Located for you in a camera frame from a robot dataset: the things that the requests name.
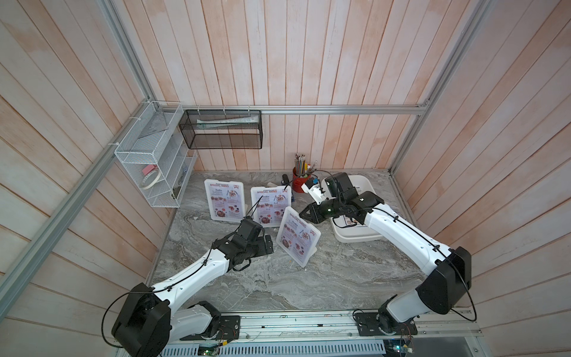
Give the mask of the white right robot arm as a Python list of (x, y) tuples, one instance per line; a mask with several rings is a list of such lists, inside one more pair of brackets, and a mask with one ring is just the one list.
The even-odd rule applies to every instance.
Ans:
[(427, 312), (446, 315), (471, 288), (471, 254), (450, 248), (400, 217), (371, 191), (359, 193), (346, 173), (336, 173), (323, 184), (307, 180), (302, 186), (314, 200), (300, 213), (311, 223), (345, 216), (376, 231), (405, 253), (426, 275), (418, 287), (385, 301), (370, 319), (365, 313), (355, 322), (373, 334), (404, 333), (414, 319)]

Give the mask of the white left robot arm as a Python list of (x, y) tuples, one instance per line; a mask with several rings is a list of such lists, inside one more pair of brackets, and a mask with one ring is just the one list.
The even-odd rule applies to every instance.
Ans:
[(241, 272), (254, 258), (273, 254), (272, 238), (261, 224), (245, 217), (238, 228), (215, 240), (204, 256), (181, 272), (148, 286), (144, 283), (120, 296), (123, 306), (111, 328), (113, 342), (130, 356), (160, 356), (173, 341), (189, 338), (225, 341), (221, 313), (201, 300), (183, 304), (211, 281)]

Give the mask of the white menu holder front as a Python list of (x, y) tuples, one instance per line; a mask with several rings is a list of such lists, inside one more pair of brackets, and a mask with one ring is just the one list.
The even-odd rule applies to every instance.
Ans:
[(277, 234), (276, 243), (300, 267), (305, 268), (310, 257), (317, 252), (321, 232), (312, 224), (302, 220), (292, 207), (286, 207)]

